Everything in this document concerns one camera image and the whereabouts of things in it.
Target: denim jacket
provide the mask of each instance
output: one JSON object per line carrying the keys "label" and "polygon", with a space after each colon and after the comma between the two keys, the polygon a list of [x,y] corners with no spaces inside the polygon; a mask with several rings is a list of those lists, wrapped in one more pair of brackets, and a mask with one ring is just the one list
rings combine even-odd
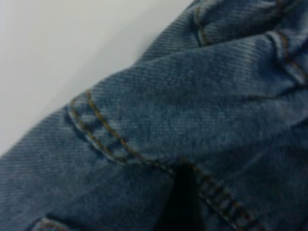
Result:
{"label": "denim jacket", "polygon": [[183,163],[207,231],[307,231],[307,80],[308,0],[196,0],[1,158],[0,231],[151,231]]}

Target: white background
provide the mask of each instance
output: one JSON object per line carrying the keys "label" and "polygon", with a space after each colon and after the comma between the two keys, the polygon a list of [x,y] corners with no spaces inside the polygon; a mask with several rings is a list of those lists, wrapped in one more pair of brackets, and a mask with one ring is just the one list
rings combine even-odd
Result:
{"label": "white background", "polygon": [[130,66],[192,0],[0,0],[0,155]]}

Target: seam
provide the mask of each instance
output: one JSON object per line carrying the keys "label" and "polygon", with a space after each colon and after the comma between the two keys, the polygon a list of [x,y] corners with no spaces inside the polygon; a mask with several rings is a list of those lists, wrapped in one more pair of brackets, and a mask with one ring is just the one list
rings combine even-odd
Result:
{"label": "seam", "polygon": [[287,63],[289,63],[295,70],[301,73],[301,75],[304,77],[304,79],[308,80],[308,74],[305,72],[305,70],[296,62],[291,60],[290,54],[289,54],[289,42],[286,37],[286,35],[281,32],[281,31],[276,31],[278,36],[280,37],[282,41],[282,46],[283,46],[283,54],[284,54],[284,59],[286,60]]}
{"label": "seam", "polygon": [[115,160],[117,160],[118,162],[121,162],[123,164],[126,164],[126,160],[124,158],[121,157],[116,157],[107,147],[105,147],[100,141],[99,139],[97,139],[93,133],[87,128],[87,126],[82,122],[80,116],[78,115],[74,104],[76,102],[76,99],[71,101],[71,107],[72,107],[72,114],[74,116],[74,118],[77,120],[79,126],[81,127],[81,129],[87,133],[87,135],[101,148],[103,149],[105,152],[107,152],[112,158],[114,158]]}
{"label": "seam", "polygon": [[201,34],[201,45],[205,46],[207,39],[206,39],[206,34],[205,34],[205,31],[204,31],[203,24],[201,22],[200,10],[201,10],[201,4],[196,9],[196,18],[197,18],[197,26],[199,27],[199,31],[200,31],[200,34]]}
{"label": "seam", "polygon": [[51,222],[49,222],[49,221],[47,221],[47,220],[43,220],[43,221],[41,222],[41,225],[40,225],[38,231],[41,231],[41,230],[43,230],[43,229],[45,229],[45,228],[47,228],[47,229],[48,229],[48,228],[56,229],[56,230],[58,230],[58,231],[67,231],[66,228],[60,227],[58,224],[53,224],[53,223],[51,223]]}
{"label": "seam", "polygon": [[193,170],[202,177],[204,181],[206,181],[209,185],[211,185],[211,187],[214,187],[216,190],[216,193],[219,193],[220,195],[223,196],[223,198],[226,198],[227,200],[229,200],[231,205],[241,213],[241,215],[249,222],[250,225],[255,225],[255,227],[258,230],[265,231],[265,228],[259,222],[252,219],[251,216],[244,210],[244,208],[240,206],[238,202],[234,198],[232,198],[232,196],[229,193],[223,191],[222,187],[219,187],[218,185],[216,185],[209,176],[205,175],[202,172],[202,170],[197,168],[193,163],[189,162],[188,160],[184,160],[184,162],[190,165],[193,168]]}
{"label": "seam", "polygon": [[211,199],[209,197],[209,195],[201,189],[201,186],[199,185],[199,196],[202,200],[204,200],[206,203],[208,203],[210,206],[212,206],[213,208],[215,208],[219,213],[221,213],[223,215],[223,217],[231,224],[231,226],[233,228],[235,228],[235,230],[237,231],[244,231],[244,227],[242,227],[241,225],[237,224],[235,222],[235,220],[233,220],[228,212],[226,212],[218,202],[216,202],[215,200]]}
{"label": "seam", "polygon": [[117,132],[115,130],[113,130],[109,124],[107,123],[107,120],[102,116],[102,114],[100,113],[100,111],[98,110],[98,108],[96,107],[94,101],[92,100],[91,97],[91,92],[87,91],[87,99],[88,99],[88,103],[90,105],[90,107],[92,108],[92,110],[94,111],[96,117],[98,118],[98,120],[102,123],[102,125],[115,137],[117,138],[121,144],[123,145],[123,147],[126,149],[126,151],[131,154],[132,156],[134,156],[135,158],[141,160],[142,162],[146,162],[148,164],[160,167],[164,170],[167,170],[170,173],[173,173],[172,168],[165,163],[161,163],[158,161],[154,161],[154,160],[149,160],[145,157],[143,157],[139,152],[136,152],[132,147],[130,147],[126,141],[119,135],[117,134]]}

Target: pocket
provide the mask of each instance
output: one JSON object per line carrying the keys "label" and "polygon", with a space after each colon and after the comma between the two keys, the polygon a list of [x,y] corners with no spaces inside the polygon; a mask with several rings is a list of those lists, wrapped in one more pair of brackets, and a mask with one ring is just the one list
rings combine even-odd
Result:
{"label": "pocket", "polygon": [[59,221],[52,220],[49,218],[43,218],[34,225],[31,231],[82,231],[78,228],[72,228]]}

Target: denim fabric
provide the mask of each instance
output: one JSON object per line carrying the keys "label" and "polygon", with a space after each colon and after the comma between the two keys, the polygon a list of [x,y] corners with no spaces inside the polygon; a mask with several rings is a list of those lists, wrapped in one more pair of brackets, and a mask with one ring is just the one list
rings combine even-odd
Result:
{"label": "denim fabric", "polygon": [[206,230],[306,231],[307,80],[307,0],[195,1],[0,160],[0,231],[150,231],[182,163]]}

